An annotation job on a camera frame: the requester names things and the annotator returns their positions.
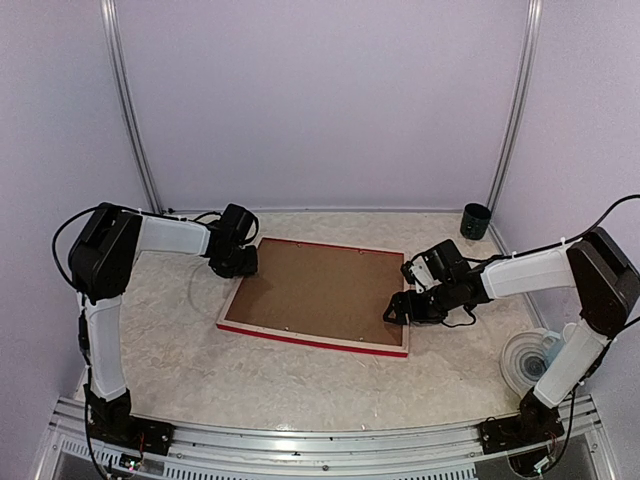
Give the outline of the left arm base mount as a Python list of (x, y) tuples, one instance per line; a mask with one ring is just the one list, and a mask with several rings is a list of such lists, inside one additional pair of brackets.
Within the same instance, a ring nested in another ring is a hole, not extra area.
[(167, 456), (172, 444), (175, 426), (171, 423), (130, 416), (123, 425), (107, 425), (91, 420), (89, 435), (92, 439), (116, 445), (139, 453)]

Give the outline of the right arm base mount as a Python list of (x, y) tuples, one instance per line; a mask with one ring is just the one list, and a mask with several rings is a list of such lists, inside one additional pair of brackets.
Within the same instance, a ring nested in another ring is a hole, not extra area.
[(489, 417), (479, 423), (477, 429), (485, 455), (547, 442), (565, 433), (560, 420), (526, 426), (518, 415), (500, 419)]

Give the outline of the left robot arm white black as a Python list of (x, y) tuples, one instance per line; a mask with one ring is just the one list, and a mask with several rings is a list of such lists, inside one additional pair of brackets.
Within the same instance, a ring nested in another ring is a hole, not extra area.
[(140, 434), (130, 415), (120, 349), (120, 310), (133, 267), (145, 252), (202, 257), (218, 276), (231, 279), (257, 273), (253, 240), (259, 220), (229, 204), (219, 218), (160, 216), (103, 203), (92, 212), (71, 247), (68, 266), (81, 312), (81, 349), (87, 353), (91, 380), (86, 397), (100, 413), (102, 430), (121, 445)]

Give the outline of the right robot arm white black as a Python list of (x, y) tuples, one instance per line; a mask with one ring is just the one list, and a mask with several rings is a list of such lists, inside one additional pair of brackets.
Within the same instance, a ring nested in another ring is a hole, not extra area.
[(511, 296), (564, 300), (555, 324), (566, 336), (542, 377), (529, 387), (518, 412), (488, 427), (531, 444), (559, 435), (558, 407), (599, 367), (612, 342), (631, 323), (639, 300), (639, 271), (606, 229), (586, 232), (527, 252), (484, 261), (463, 256), (447, 239), (401, 267), (409, 289), (395, 293), (383, 319), (389, 324), (445, 324), (450, 311), (472, 315), (477, 306)]

